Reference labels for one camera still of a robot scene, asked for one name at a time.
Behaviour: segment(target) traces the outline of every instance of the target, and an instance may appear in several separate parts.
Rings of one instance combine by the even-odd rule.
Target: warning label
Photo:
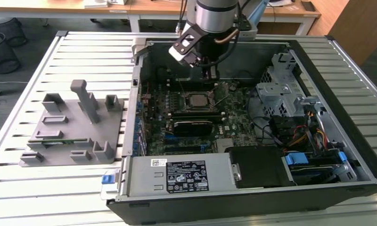
[[[205,161],[168,162],[167,184],[169,193],[208,191]]]

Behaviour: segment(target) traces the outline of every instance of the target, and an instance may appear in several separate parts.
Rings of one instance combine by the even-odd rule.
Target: metal bracket
[[[132,53],[133,53],[132,63],[137,62],[137,58],[147,52],[148,52],[147,38],[135,38],[132,44]]]
[[[301,113],[304,111],[304,105],[317,105],[321,104],[319,97],[299,97],[296,98],[293,105],[296,107],[296,113]]]

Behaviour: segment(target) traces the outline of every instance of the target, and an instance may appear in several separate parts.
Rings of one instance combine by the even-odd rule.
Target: aluminum workbench
[[[127,109],[123,114],[117,160],[111,165],[19,166],[20,155],[44,107],[45,93],[69,90],[73,79],[85,79],[96,98],[116,94],[128,108],[135,37],[175,38],[169,33],[69,32],[56,36],[31,82],[0,131],[0,225],[123,226],[123,220],[100,198],[101,175],[121,165]],[[259,39],[297,39],[354,123],[377,153],[377,88],[334,41],[325,37],[259,35]],[[304,83],[313,94],[311,83]],[[207,220],[175,225],[376,225],[377,194],[350,199],[321,211]]]

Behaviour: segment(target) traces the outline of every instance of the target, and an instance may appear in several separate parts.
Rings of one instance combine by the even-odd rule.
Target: motherboard
[[[145,155],[221,153],[256,145],[247,113],[252,89],[237,81],[144,83]]]

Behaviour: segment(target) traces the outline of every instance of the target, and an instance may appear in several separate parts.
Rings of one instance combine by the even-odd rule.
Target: mesh waste bin
[[[21,46],[28,42],[17,18],[0,17],[0,33],[5,35],[7,43],[12,47]]]
[[[0,33],[0,74],[8,74],[19,69],[21,63],[5,42],[5,35]]]

